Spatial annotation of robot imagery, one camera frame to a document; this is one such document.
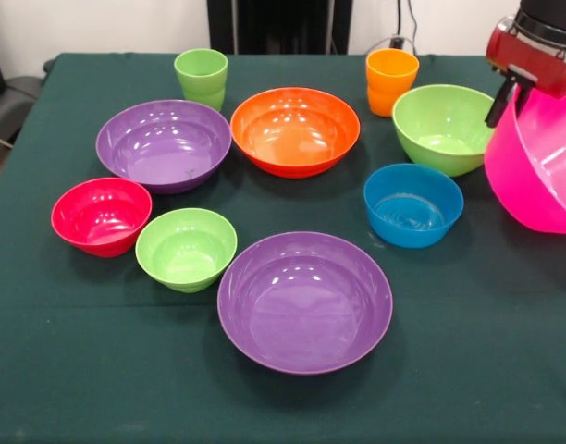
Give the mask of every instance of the orange bowl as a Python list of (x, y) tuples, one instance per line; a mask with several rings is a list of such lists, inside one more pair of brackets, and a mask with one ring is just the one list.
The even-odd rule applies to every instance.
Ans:
[(245, 100), (231, 117), (234, 142), (259, 168), (302, 179), (333, 167), (357, 142), (353, 109), (310, 88), (277, 88)]

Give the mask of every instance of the bowl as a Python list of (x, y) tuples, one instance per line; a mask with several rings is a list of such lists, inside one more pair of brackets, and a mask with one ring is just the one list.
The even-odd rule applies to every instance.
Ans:
[(155, 194), (198, 187), (226, 158), (229, 124), (213, 108), (186, 100), (132, 106), (106, 122), (96, 153), (113, 174)]
[(86, 253), (114, 257), (130, 249), (152, 213), (152, 196), (121, 178), (79, 183), (55, 203), (51, 225), (67, 243)]
[(566, 97), (532, 90), (519, 116), (514, 102), (486, 149), (486, 176), (500, 203), (521, 224), (566, 234)]
[(355, 245), (323, 233), (259, 240), (222, 277), (217, 311), (240, 352), (293, 375), (339, 370), (385, 335), (392, 293), (379, 265)]
[(416, 164), (378, 169), (365, 182), (363, 198), (375, 234), (404, 248), (439, 242), (464, 207), (460, 187), (453, 179)]
[(139, 265), (172, 290), (201, 291), (213, 284), (238, 248), (232, 225), (202, 208), (169, 211), (152, 220), (135, 245)]
[(485, 117), (493, 99), (457, 85), (427, 85), (403, 94), (392, 121), (404, 152), (416, 164), (456, 177), (484, 162), (493, 130)]
[(278, 88), (244, 101), (231, 118), (234, 141), (259, 168), (302, 179), (333, 167), (359, 138), (357, 114), (327, 92)]

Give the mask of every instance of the magenta bowl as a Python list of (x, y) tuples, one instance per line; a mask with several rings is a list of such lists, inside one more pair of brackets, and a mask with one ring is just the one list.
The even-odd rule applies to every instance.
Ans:
[(379, 265), (322, 233), (278, 234), (244, 250), (217, 293), (221, 326), (258, 364), (319, 375), (353, 364), (384, 337), (392, 293)]
[(158, 100), (112, 117), (96, 138), (96, 153), (113, 174), (156, 194), (198, 187), (228, 154), (228, 121), (213, 108)]

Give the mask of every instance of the blue bowl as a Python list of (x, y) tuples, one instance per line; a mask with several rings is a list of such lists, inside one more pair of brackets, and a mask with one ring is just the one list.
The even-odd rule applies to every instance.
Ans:
[(416, 164), (378, 169), (363, 189), (367, 218), (375, 234), (404, 248), (439, 242), (464, 208), (460, 187), (450, 177)]

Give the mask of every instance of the green tablecloth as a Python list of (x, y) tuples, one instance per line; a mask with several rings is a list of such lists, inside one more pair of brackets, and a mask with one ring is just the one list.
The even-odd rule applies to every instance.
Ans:
[[(513, 221), (481, 168), (458, 179), (466, 208), (442, 242), (408, 251), (377, 239), (363, 184), (405, 157), (391, 122), (367, 109), (363, 56), (231, 57), (226, 117), (261, 90), (303, 85), (352, 105), (361, 139), (334, 169), (297, 181), (232, 147), (201, 188), (156, 197), (154, 213), (216, 210), (239, 251), (299, 229), (364, 248), (395, 298), (366, 359), (320, 377), (266, 370), (228, 342), (216, 286), (179, 294), (133, 251), (102, 260), (58, 239), (55, 199), (108, 175), (98, 129), (127, 106), (179, 98), (172, 59), (60, 56), (0, 178), (0, 442), (566, 443), (566, 237)], [(421, 62), (417, 84), (493, 94), (500, 81), (481, 57)]]

